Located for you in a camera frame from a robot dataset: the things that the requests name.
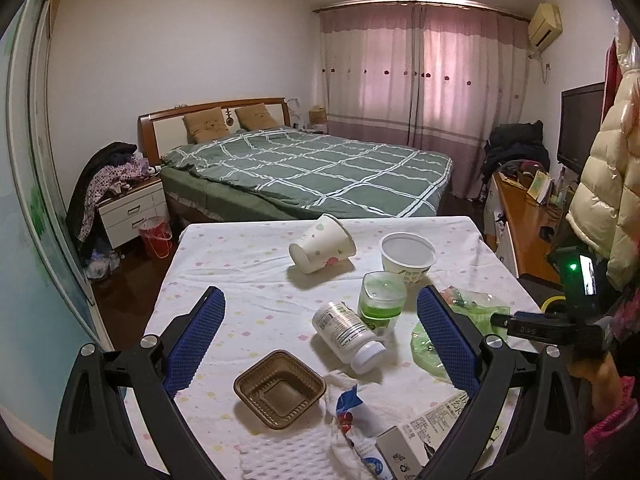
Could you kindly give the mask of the green plastic bag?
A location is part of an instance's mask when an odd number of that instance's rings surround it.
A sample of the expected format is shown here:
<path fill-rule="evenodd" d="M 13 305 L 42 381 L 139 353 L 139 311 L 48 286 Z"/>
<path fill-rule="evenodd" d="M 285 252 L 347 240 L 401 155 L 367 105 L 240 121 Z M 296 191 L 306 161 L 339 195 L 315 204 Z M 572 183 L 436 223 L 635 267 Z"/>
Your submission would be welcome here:
<path fill-rule="evenodd" d="M 510 309 L 495 295 L 486 294 L 486 292 L 469 292 L 454 286 L 444 288 L 439 293 L 451 310 L 469 318 L 483 336 L 497 334 L 502 339 L 506 339 L 506 329 L 493 326 L 490 322 L 494 314 L 510 313 Z M 413 362 L 418 367 L 442 382 L 451 382 L 430 336 L 420 322 L 417 322 L 412 330 L 410 349 Z"/>

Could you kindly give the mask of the printed paper box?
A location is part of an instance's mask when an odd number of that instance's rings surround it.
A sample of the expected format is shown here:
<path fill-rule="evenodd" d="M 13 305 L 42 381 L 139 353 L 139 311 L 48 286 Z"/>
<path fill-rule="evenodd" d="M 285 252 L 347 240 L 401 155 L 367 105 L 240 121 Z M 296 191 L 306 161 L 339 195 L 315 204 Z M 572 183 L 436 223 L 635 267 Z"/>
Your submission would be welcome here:
<path fill-rule="evenodd" d="M 458 392 L 418 417 L 378 436 L 376 447 L 395 479 L 415 479 L 437 452 L 465 408 L 469 397 Z"/>

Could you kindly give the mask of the blue white snack wrapper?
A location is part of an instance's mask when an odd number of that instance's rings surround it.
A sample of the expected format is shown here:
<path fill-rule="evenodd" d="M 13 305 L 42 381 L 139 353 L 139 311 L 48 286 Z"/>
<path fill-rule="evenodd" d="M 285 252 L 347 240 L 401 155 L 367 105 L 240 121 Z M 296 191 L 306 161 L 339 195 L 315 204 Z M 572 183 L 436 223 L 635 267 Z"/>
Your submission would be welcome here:
<path fill-rule="evenodd" d="M 347 479 L 393 479 L 390 466 L 376 446 L 378 436 L 392 426 L 381 386 L 357 382 L 343 373 L 332 373 L 324 379 L 329 458 Z"/>

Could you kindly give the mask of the brown plastic tray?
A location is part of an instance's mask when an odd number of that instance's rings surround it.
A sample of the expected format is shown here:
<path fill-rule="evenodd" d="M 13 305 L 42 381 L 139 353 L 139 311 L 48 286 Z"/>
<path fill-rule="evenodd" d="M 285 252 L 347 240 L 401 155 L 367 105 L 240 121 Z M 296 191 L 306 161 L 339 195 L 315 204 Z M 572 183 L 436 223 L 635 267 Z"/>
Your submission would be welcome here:
<path fill-rule="evenodd" d="M 285 350 L 274 350 L 235 378 L 239 399 L 272 430 L 288 428 L 326 393 L 326 382 Z"/>

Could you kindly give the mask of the green clear plastic cup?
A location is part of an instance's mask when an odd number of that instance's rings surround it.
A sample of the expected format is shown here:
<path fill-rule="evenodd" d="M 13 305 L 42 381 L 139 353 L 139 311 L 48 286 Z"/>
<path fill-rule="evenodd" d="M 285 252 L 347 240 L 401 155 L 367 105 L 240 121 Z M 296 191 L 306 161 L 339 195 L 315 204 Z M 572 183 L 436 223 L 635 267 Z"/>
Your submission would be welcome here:
<path fill-rule="evenodd" d="M 405 307 L 407 287 L 399 274 L 374 271 L 363 275 L 358 316 L 378 338 L 393 330 Z"/>

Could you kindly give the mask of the white foam net sleeve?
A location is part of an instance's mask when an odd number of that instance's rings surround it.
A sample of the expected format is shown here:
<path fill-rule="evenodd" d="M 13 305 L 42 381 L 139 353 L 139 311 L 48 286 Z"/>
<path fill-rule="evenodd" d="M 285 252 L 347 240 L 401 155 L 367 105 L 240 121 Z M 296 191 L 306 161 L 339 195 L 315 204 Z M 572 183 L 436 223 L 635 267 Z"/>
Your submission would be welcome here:
<path fill-rule="evenodd" d="M 323 426 L 262 434 L 240 444 L 243 479 L 349 479 L 329 451 Z"/>

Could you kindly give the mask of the white pill bottle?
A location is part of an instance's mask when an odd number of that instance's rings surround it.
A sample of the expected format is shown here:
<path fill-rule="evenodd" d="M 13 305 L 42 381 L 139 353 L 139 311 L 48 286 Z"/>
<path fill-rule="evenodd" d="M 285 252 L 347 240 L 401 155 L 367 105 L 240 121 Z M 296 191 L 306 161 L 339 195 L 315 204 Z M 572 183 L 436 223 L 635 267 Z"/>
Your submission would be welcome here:
<path fill-rule="evenodd" d="M 312 317 L 312 326 L 343 364 L 358 375 L 379 367 L 386 347 L 351 308 L 329 301 Z"/>

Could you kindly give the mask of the white dotted paper cup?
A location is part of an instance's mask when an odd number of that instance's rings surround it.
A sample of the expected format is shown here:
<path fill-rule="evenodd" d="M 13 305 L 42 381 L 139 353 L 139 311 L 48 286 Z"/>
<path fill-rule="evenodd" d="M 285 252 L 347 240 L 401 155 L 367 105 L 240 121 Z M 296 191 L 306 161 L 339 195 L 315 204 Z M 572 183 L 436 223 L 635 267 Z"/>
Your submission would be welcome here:
<path fill-rule="evenodd" d="M 288 252 L 300 272 L 311 274 L 352 258 L 357 246 L 352 234 L 337 218 L 322 214 L 288 246 Z"/>

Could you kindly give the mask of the wooden desk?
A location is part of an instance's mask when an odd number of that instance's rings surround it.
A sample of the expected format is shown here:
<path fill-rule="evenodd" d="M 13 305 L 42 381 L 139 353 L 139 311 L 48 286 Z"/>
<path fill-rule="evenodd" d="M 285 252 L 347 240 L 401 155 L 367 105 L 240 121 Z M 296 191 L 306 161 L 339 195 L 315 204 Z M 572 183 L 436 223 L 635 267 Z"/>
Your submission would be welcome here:
<path fill-rule="evenodd" d="M 484 239 L 516 278 L 560 289 L 560 277 L 548 263 L 550 243 L 540 229 L 558 220 L 537 204 L 524 188 L 510 185 L 496 172 L 489 180 L 484 206 Z"/>

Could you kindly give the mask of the cream puffer jacket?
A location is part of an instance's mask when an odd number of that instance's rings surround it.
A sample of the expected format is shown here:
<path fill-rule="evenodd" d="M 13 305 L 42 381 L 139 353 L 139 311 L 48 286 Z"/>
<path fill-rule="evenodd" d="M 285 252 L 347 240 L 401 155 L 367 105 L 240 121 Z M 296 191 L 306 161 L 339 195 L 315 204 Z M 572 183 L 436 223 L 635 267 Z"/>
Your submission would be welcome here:
<path fill-rule="evenodd" d="M 621 290 L 639 269 L 639 46 L 622 18 L 615 23 L 622 81 L 591 145 L 566 220 L 608 260 L 608 281 Z"/>

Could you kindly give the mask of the sliding wardrobe door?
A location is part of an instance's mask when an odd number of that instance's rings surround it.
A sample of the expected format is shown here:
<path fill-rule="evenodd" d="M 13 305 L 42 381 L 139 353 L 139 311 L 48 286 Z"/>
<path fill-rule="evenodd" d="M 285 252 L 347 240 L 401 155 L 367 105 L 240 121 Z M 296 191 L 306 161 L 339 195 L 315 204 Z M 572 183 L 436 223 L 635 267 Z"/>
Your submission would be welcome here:
<path fill-rule="evenodd" d="M 78 350 L 112 346 L 66 229 L 53 160 L 53 3 L 23 0 L 1 36 L 1 419 L 47 460 Z"/>

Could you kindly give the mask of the red bucket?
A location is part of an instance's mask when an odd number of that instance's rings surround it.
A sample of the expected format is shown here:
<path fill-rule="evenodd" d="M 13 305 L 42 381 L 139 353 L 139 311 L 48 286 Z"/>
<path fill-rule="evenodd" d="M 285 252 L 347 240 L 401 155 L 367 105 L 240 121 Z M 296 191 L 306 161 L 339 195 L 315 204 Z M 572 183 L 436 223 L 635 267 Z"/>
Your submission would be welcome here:
<path fill-rule="evenodd" d="M 164 217 L 151 217 L 138 226 L 145 251 L 150 258 L 165 259 L 170 256 L 172 233 Z"/>

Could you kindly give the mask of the white nightstand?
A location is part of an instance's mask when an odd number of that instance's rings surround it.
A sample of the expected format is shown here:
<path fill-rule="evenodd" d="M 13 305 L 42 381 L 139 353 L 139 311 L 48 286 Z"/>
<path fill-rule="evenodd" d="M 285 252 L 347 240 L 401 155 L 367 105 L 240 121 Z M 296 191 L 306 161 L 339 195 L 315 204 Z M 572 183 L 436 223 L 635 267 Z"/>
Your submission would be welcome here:
<path fill-rule="evenodd" d="M 98 205 L 106 236 L 113 248 L 139 236 L 145 220 L 168 219 L 166 196 L 160 177 L 142 181 L 122 195 L 102 200 Z"/>

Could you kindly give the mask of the black television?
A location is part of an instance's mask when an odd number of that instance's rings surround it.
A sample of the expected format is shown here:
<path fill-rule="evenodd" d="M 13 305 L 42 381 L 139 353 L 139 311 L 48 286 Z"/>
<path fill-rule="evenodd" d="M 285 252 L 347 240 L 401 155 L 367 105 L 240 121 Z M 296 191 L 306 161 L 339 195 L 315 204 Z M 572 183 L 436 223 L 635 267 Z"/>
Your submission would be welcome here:
<path fill-rule="evenodd" d="M 591 145 L 600 130 L 604 82 L 565 90 L 561 93 L 558 162 L 581 174 Z"/>

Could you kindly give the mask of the brown pillow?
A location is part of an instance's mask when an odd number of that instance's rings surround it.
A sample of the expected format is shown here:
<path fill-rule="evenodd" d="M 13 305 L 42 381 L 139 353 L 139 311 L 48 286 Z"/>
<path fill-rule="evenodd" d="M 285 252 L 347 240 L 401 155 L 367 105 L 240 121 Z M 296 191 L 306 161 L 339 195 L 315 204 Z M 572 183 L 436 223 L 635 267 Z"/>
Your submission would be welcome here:
<path fill-rule="evenodd" d="M 230 136 L 220 107 L 185 114 L 183 122 L 186 126 L 188 140 L 192 144 L 216 141 Z"/>
<path fill-rule="evenodd" d="M 239 107 L 235 110 L 239 125 L 247 131 L 278 128 L 279 123 L 271 116 L 265 103 Z"/>

